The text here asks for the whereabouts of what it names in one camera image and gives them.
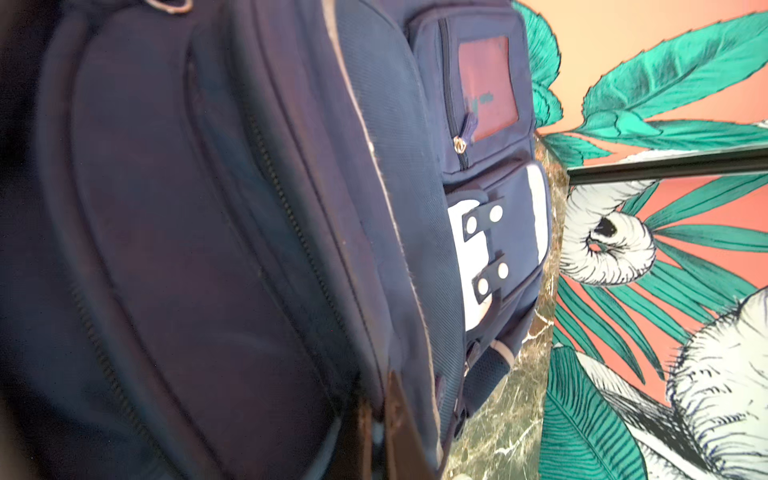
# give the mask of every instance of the backpack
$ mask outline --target backpack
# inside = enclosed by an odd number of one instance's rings
[[[439,478],[548,252],[527,52],[490,0],[66,2],[0,223],[44,475]]]

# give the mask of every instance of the zipper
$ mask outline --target zipper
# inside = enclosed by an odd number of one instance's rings
[[[283,185],[280,183],[280,178],[278,177],[277,172],[275,170],[275,164],[272,160],[272,157],[270,156],[270,153],[266,149],[264,136],[262,135],[261,130],[258,127],[256,118],[249,111],[247,111],[248,110],[247,106],[244,107],[243,109],[246,111],[248,124],[250,126],[251,133],[253,134],[253,139],[256,142],[255,147],[259,151],[259,154],[264,162],[264,165],[266,167],[266,173],[270,176],[270,180],[272,180],[272,185],[275,187],[277,196],[280,199],[280,205],[283,207],[283,210],[285,210],[285,213],[288,216],[288,221],[290,222],[291,227],[293,228],[293,231],[296,233],[296,236],[299,238],[301,247],[304,250],[304,256],[310,265],[310,269],[312,270],[312,273],[315,276],[315,280],[317,280],[317,283],[320,286],[320,290],[323,292],[323,296],[325,297],[328,306],[333,312],[333,318],[336,321],[336,326],[339,328],[341,333],[348,339],[349,332],[347,331],[346,325],[344,325],[344,322],[341,319],[341,314],[339,313],[339,310],[336,308],[336,302],[333,301],[333,298],[331,297],[328,286],[326,285],[325,280],[323,280],[323,276],[320,274],[315,258],[312,255],[312,251],[310,250],[310,244],[306,240],[306,235],[301,229],[299,222],[296,220],[296,216],[293,213],[293,208],[290,206],[290,203],[286,198],[285,190],[283,189]]]
[[[123,387],[120,385],[120,380],[118,379],[117,374],[114,372],[112,361],[109,360],[109,356],[104,351],[104,344],[101,341],[101,337],[99,337],[98,333],[96,332],[96,328],[94,327],[93,320],[91,318],[91,313],[88,311],[88,308],[85,305],[82,292],[74,282],[71,285],[71,295],[72,299],[74,300],[75,307],[77,308],[80,321],[85,327],[85,335],[91,342],[91,345],[94,347],[94,351],[96,353],[96,361],[99,367],[101,367],[101,371],[109,383],[110,391],[112,391],[112,394],[118,401],[120,410],[126,416],[134,431],[152,449],[155,457],[163,464],[168,475],[173,478],[184,478],[176,465],[170,461],[162,447],[160,447],[160,443],[155,439],[144,422],[142,422],[135,405],[131,402],[123,390]]]
[[[453,141],[453,150],[458,155],[458,164],[461,170],[469,168],[469,159],[467,158],[465,139],[461,137],[456,124],[456,116],[453,111],[453,99],[451,96],[451,47],[448,37],[448,20],[440,18],[438,20],[440,28],[440,42],[442,44],[442,88],[445,96],[445,115],[448,117],[448,130]]]

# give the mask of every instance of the red card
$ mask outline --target red card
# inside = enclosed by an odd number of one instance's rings
[[[509,77],[509,39],[494,37],[458,46],[464,106],[478,117],[473,141],[514,124],[518,116]]]

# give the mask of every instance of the fabric texture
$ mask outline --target fabric texture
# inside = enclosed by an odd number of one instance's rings
[[[445,382],[439,412],[444,439],[464,362],[464,316],[448,205],[429,141],[422,84],[409,46],[390,20],[365,2],[340,2],[337,8],[346,69],[422,304],[435,375]]]

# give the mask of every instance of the painted wall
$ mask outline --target painted wall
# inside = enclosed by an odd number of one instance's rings
[[[768,174],[574,187],[542,478],[768,478]]]
[[[569,167],[768,144],[768,0],[526,5],[538,131]]]
[[[569,167],[768,144],[768,0],[527,5]],[[542,478],[768,480],[766,206],[768,174],[571,190]]]

